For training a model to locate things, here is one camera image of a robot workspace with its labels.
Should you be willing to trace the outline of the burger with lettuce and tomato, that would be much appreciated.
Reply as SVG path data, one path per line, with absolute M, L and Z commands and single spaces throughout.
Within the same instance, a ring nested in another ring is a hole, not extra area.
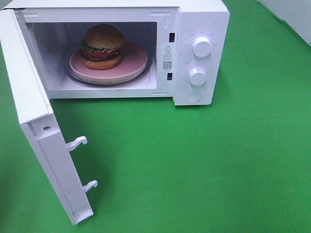
M 125 44 L 123 34 L 108 24 L 98 24 L 88 29 L 80 43 L 80 53 L 86 67 L 107 70 L 121 61 L 121 47 Z

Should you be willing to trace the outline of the white microwave door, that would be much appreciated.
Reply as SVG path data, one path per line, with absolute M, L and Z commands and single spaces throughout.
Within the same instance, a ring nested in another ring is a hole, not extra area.
M 82 185 L 70 152 L 86 144 L 84 136 L 66 143 L 16 14 L 0 12 L 0 43 L 19 124 L 73 225 L 93 215 L 86 193 L 97 181 Z

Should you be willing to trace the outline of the pink round plate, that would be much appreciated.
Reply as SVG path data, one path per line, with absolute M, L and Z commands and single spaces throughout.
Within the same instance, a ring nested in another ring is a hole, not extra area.
M 148 62 L 148 54 L 143 48 L 126 42 L 121 47 L 121 61 L 111 69 L 88 68 L 78 51 L 70 57 L 69 66 L 73 75 L 83 82 L 95 85 L 117 85 L 138 77 L 148 66 Z

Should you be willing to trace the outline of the upper white dial knob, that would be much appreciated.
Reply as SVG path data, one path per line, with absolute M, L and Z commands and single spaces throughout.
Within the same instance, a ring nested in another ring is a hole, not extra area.
M 195 56 L 203 58 L 208 56 L 212 50 L 212 41 L 206 35 L 196 37 L 192 42 L 192 50 Z

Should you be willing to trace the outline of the white dial knob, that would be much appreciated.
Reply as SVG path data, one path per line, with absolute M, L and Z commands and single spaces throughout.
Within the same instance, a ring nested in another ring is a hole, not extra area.
M 202 68 L 194 68 L 189 72 L 190 84 L 194 86 L 203 85 L 207 80 L 206 71 Z
M 208 56 L 212 50 L 212 41 L 206 35 L 196 37 L 192 42 L 192 50 L 195 56 L 203 58 Z

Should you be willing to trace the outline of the round door release button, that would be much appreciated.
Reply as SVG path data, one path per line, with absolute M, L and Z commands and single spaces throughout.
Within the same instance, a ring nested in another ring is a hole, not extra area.
M 199 91 L 191 91 L 187 94 L 187 100 L 189 102 L 198 102 L 201 99 L 201 93 Z

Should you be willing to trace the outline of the glass turntable plate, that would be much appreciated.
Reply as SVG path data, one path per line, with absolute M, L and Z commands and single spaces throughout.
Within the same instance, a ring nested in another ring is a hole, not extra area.
M 71 68 L 69 66 L 69 63 L 67 64 L 67 67 L 65 68 L 68 76 L 74 80 L 75 82 L 77 83 L 80 83 L 80 84 L 84 84 L 86 86 L 94 86 L 94 87 L 103 87 L 103 88 L 145 88 L 147 87 L 147 85 L 149 85 L 151 83 L 151 77 L 150 77 L 150 74 L 149 74 L 149 71 L 151 69 L 151 66 L 152 66 L 152 63 L 153 63 L 153 60 L 152 60 L 152 57 L 148 56 L 149 58 L 149 62 L 148 62 L 148 66 L 145 68 L 145 70 L 136 78 L 128 81 L 128 82 L 125 82 L 125 83 L 121 83 L 121 84 L 117 84 L 117 85 L 95 85 L 95 84 L 90 84 L 90 83 L 86 83 L 86 82 L 83 82 L 79 79 L 77 79 L 74 75 L 73 75 L 73 72 L 71 71 Z

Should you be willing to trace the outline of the green table cloth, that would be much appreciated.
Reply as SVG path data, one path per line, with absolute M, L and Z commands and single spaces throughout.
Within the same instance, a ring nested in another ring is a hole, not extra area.
M 311 48 L 254 0 L 230 22 L 213 101 L 52 100 L 94 215 L 72 225 L 18 123 L 0 64 L 3 233 L 308 233 Z

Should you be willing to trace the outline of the white microwave oven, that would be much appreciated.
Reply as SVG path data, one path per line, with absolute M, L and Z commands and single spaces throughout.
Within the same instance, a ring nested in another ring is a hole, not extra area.
M 213 97 L 230 13 L 220 0 L 14 0 L 15 12 L 48 99 L 171 97 L 176 105 L 207 105 Z M 87 29 L 98 23 L 118 28 L 142 46 L 153 63 L 145 88 L 103 88 L 72 80 L 65 68 Z M 212 41 L 211 53 L 194 55 L 193 40 Z M 203 85 L 189 72 L 206 71 Z M 187 94 L 201 99 L 189 102 Z

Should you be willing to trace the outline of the lower white dial knob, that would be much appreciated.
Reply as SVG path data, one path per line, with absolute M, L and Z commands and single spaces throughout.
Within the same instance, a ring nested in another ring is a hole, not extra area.
M 206 71 L 202 68 L 194 68 L 189 72 L 190 84 L 194 86 L 203 85 L 207 80 Z

